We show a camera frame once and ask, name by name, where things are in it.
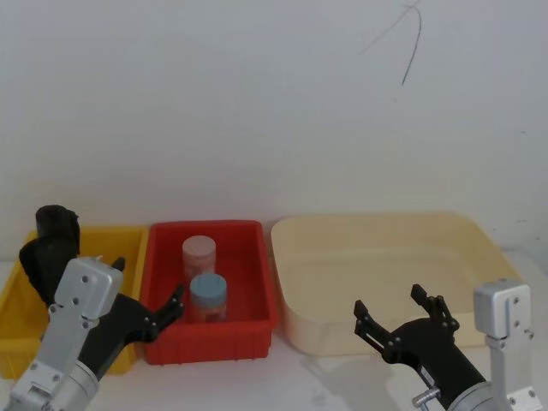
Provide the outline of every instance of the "blue-capped jar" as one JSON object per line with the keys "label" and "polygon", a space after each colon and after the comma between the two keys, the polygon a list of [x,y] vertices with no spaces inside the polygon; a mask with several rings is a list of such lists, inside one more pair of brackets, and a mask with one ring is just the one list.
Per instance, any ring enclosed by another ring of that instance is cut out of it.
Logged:
{"label": "blue-capped jar", "polygon": [[195,323],[226,320],[226,280],[213,272],[199,274],[190,282],[191,318]]}

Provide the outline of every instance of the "black object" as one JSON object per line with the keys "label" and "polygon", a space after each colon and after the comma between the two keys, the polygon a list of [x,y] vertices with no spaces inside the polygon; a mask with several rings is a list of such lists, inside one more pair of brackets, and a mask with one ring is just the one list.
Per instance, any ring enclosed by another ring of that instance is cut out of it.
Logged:
{"label": "black object", "polygon": [[375,348],[387,363],[411,366],[428,388],[438,387],[438,400],[447,409],[462,392],[485,379],[455,345],[454,333],[460,325],[451,316],[443,296],[428,296],[415,284],[411,297],[425,309],[428,319],[409,321],[388,332],[358,300],[354,305],[355,334]]}
{"label": "black object", "polygon": [[[80,226],[75,212],[60,205],[46,205],[36,211],[38,238],[19,252],[19,260],[31,285],[46,306],[55,303],[55,293],[67,264],[80,253]],[[123,271],[125,259],[112,264]],[[118,294],[111,310],[90,330],[79,361],[101,379],[123,348],[134,342],[152,342],[160,332],[179,319],[183,287],[179,285],[165,305],[155,313],[138,301]]]}
{"label": "black object", "polygon": [[45,205],[36,211],[38,238],[19,252],[19,261],[47,307],[71,259],[80,252],[78,216],[61,205]]}
{"label": "black object", "polygon": [[179,285],[165,305],[155,313],[138,301],[118,294],[110,312],[87,335],[78,360],[100,380],[123,348],[135,342],[150,343],[160,332],[179,319],[183,287]]}

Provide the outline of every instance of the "blue lid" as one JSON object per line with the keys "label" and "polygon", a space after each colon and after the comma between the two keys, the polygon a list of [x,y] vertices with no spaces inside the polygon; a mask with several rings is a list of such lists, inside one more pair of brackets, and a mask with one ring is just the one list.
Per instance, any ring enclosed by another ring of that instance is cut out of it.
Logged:
{"label": "blue lid", "polygon": [[190,282],[190,300],[203,308],[223,305],[226,302],[226,280],[213,272],[194,277]]}

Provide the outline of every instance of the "white table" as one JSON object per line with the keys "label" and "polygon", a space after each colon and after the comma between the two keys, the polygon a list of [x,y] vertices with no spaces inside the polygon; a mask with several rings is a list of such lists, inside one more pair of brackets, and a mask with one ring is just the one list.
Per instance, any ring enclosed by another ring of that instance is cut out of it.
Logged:
{"label": "white table", "polygon": [[[548,277],[524,255],[507,256],[533,290],[533,379],[548,409]],[[0,265],[0,286],[9,268]],[[464,352],[489,378],[487,349]],[[12,385],[0,380],[0,403],[6,403]],[[424,389],[406,366],[388,366],[377,355],[314,358],[294,350],[277,331],[264,360],[182,366],[140,361],[123,376],[105,377],[89,410],[412,411],[411,398]],[[430,410],[440,409],[432,402]]]}

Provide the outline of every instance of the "beige plastic tub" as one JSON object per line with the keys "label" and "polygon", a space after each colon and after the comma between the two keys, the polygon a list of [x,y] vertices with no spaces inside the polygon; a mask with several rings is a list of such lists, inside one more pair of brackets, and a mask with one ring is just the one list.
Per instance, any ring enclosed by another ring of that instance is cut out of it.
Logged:
{"label": "beige plastic tub", "polygon": [[482,345],[474,288],[518,278],[483,231],[454,213],[290,217],[271,235],[286,335],[314,355],[372,352],[354,334],[356,300],[389,331],[425,317],[410,297],[414,283],[444,296],[461,324],[459,347]]}

